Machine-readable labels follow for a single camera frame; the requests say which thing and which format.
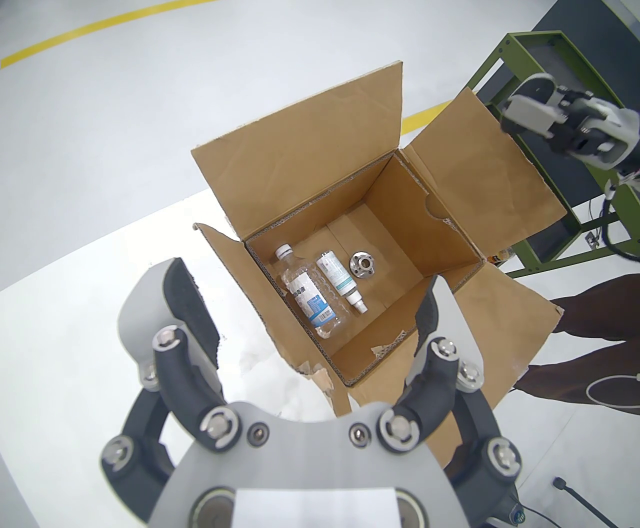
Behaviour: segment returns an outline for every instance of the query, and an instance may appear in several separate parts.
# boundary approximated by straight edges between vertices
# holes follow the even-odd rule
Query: bottle label
[[[333,284],[340,295],[345,295],[356,287],[353,277],[344,269],[335,253],[330,252],[323,255],[317,260],[316,264],[322,269],[329,282]]]
[[[312,325],[322,326],[335,317],[331,306],[308,274],[303,273],[292,280],[289,283],[289,291]]]

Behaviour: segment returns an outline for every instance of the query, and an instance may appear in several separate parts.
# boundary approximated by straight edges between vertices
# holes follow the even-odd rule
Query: box flap
[[[518,145],[468,88],[404,154],[486,256],[566,214]]]
[[[253,261],[244,244],[231,240],[208,225],[196,224],[196,227],[260,315],[280,355],[295,369],[307,361],[326,369],[333,383],[332,393],[327,396],[332,400],[334,412],[337,416],[350,413],[346,387]]]
[[[238,236],[395,149],[402,63],[331,88],[191,151]]]
[[[482,390],[495,407],[553,332],[560,312],[489,263],[456,292],[456,301],[482,352]]]

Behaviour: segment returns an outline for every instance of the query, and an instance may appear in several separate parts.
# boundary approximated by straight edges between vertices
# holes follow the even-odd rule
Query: bottle cap
[[[355,307],[355,309],[358,310],[361,314],[368,310],[365,303],[362,301],[362,295],[358,290],[350,295],[345,295],[344,298],[347,299],[347,301],[349,301],[349,304]]]
[[[284,257],[290,255],[291,253],[293,253],[293,250],[291,249],[291,246],[289,246],[289,244],[283,244],[278,249],[276,249],[276,257],[278,257],[278,260],[282,260]]]
[[[363,301],[357,301],[354,305],[356,310],[358,310],[361,314],[368,310],[367,305]]]

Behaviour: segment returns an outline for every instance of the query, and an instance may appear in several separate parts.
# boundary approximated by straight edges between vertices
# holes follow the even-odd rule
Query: cardboard box
[[[482,351],[492,406],[559,319],[484,257],[564,215],[533,165],[470,90],[402,150],[401,111],[395,63],[192,151],[241,241],[196,227],[288,363],[305,374],[326,369],[337,415],[350,412],[348,393],[360,405],[400,396],[434,274],[448,281]],[[285,243],[310,259],[333,250],[345,265],[371,253],[376,272],[357,281],[369,311],[353,310],[343,333],[318,338],[278,285],[274,251]],[[430,437],[441,463],[458,438],[451,417]]]

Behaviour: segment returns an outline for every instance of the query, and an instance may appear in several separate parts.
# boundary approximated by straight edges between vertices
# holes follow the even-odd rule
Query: yellow floor line
[[[62,35],[48,38],[47,40],[38,42],[33,46],[21,49],[19,52],[9,55],[8,57],[4,57],[2,60],[0,60],[0,68],[6,68],[7,66],[15,64],[18,61],[33,56],[36,53],[40,53],[41,51],[45,51],[59,44],[64,44],[65,42],[68,42],[69,40],[73,40],[75,38],[79,38],[80,36],[89,35],[89,33],[94,33],[102,29],[111,28],[113,26],[124,24],[125,22],[130,22],[132,20],[138,20],[145,17],[150,17],[151,15],[157,15],[158,13],[165,13],[167,11],[181,9],[183,7],[195,6],[198,4],[207,4],[209,2],[215,1],[216,0],[173,0],[172,2],[157,4],[155,6],[145,7],[144,9],[138,9],[136,11],[124,13],[123,15],[111,17],[110,19],[99,20],[98,22],[94,22],[93,24],[87,24],[86,26],[82,26],[81,28],[62,33]]]
[[[442,112],[447,107],[449,103],[450,101],[441,102],[436,106],[427,108],[427,110],[422,110],[422,112],[418,112],[417,114],[405,117],[402,120],[402,129],[400,131],[400,134],[408,134],[409,132],[413,132],[414,130],[419,129],[420,127],[428,125],[437,117],[440,112]]]
[[[166,13],[167,11],[173,11],[176,9],[181,9],[183,7],[206,4],[215,1],[216,0],[173,0],[171,2],[149,6],[143,9],[138,9],[136,11],[130,11],[129,13],[111,17],[110,19],[99,20],[98,22],[94,22],[93,24],[87,24],[86,26],[82,26],[81,28],[67,31],[66,33],[62,33],[61,35],[48,38],[47,40],[43,40],[42,42],[38,42],[37,44],[26,47],[16,53],[13,53],[12,55],[4,57],[0,60],[0,69],[6,68],[7,66],[15,64],[16,62],[32,57],[36,53],[40,53],[57,45],[64,44],[65,42],[69,42],[69,40],[89,35],[90,33],[95,33],[96,31],[100,31],[102,29],[112,28],[113,26],[117,26],[119,24],[124,24],[132,20],[143,19],[145,17],[150,17],[151,15],[157,15],[158,13]],[[420,127],[428,125],[440,112],[442,112],[442,110],[445,109],[445,107],[449,103],[449,101],[443,102],[437,106],[433,106],[432,108],[428,108],[427,110],[423,110],[422,112],[418,112],[417,114],[406,117],[402,121],[401,133],[407,134],[408,132],[413,132]]]

